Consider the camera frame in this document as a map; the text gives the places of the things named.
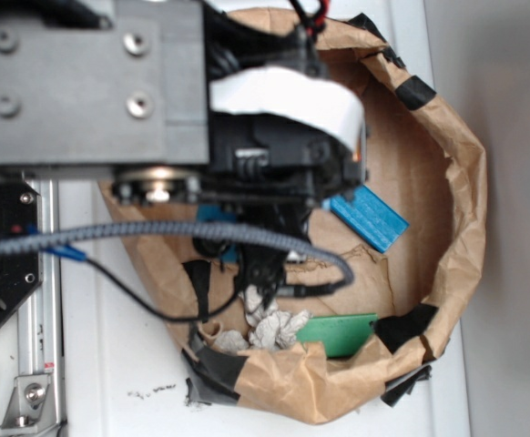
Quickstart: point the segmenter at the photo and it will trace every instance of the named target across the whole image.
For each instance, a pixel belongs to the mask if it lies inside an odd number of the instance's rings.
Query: white wall
[[[463,319],[472,433],[530,435],[530,1],[425,7],[436,88],[489,157],[484,278]]]

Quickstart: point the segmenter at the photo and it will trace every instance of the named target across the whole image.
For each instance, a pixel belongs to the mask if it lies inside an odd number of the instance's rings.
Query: metal screw
[[[26,400],[31,405],[39,404],[40,402],[42,402],[42,400],[45,398],[45,396],[46,396],[46,390],[40,384],[33,383],[33,384],[30,384],[25,389]]]
[[[186,190],[188,192],[187,198],[189,203],[197,203],[199,201],[200,181],[196,177],[186,178]]]
[[[125,34],[123,37],[123,46],[132,56],[143,56],[149,52],[149,41],[141,34]]]
[[[32,193],[24,193],[20,196],[20,203],[25,205],[31,205],[35,201],[35,197]]]
[[[131,197],[133,195],[133,190],[131,189],[131,185],[126,184],[126,183],[120,184],[119,187],[117,187],[116,195],[121,205],[129,205],[131,203]]]
[[[25,428],[30,424],[28,416],[18,416],[14,419],[16,428]]]
[[[12,93],[0,94],[0,117],[14,117],[20,112],[21,107],[22,100],[20,100],[20,97]]]
[[[154,111],[152,99],[141,91],[136,91],[126,102],[127,111],[133,118],[148,118]]]
[[[0,53],[8,54],[18,48],[18,34],[10,27],[0,27]]]

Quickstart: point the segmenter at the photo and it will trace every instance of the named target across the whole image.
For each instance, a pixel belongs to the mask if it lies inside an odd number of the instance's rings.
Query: gray metal plate
[[[113,0],[81,0],[84,5],[90,7],[98,14],[104,15],[112,22],[114,21],[116,8]]]
[[[169,9],[163,11],[170,15]],[[201,20],[197,11],[186,13]],[[205,161],[203,59],[198,59],[196,47],[188,67],[181,64],[182,56],[178,68],[166,63],[162,25],[150,18],[119,17],[113,29],[92,31],[46,28],[28,18],[0,18],[0,28],[7,27],[18,39],[15,51],[0,52],[0,97],[8,96],[19,105],[13,116],[0,114],[0,165]],[[127,33],[136,33],[149,44],[144,56],[127,52]],[[179,76],[187,79],[188,93],[183,93]],[[149,117],[128,113],[127,99],[134,93],[145,93],[151,100]],[[195,111],[174,117],[167,107],[177,107],[184,98],[195,103]],[[183,127],[187,135],[180,138],[178,130]],[[196,135],[189,134],[191,129],[197,129]],[[182,153],[181,148],[189,147],[181,139],[191,137],[196,140],[190,145],[195,153]]]

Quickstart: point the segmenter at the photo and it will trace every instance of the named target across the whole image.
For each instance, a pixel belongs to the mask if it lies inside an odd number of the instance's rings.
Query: blue plastic block
[[[366,187],[356,188],[354,200],[330,199],[330,210],[373,248],[384,253],[409,223]]]
[[[229,221],[235,223],[237,216],[224,212],[218,205],[199,205],[196,213],[197,221]],[[232,245],[222,254],[222,262],[237,262],[237,248]]]

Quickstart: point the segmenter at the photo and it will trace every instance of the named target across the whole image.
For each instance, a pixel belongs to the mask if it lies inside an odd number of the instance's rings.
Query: black metal bracket
[[[22,181],[0,182],[0,237],[38,227],[39,195]],[[42,280],[39,256],[0,258],[0,328]]]

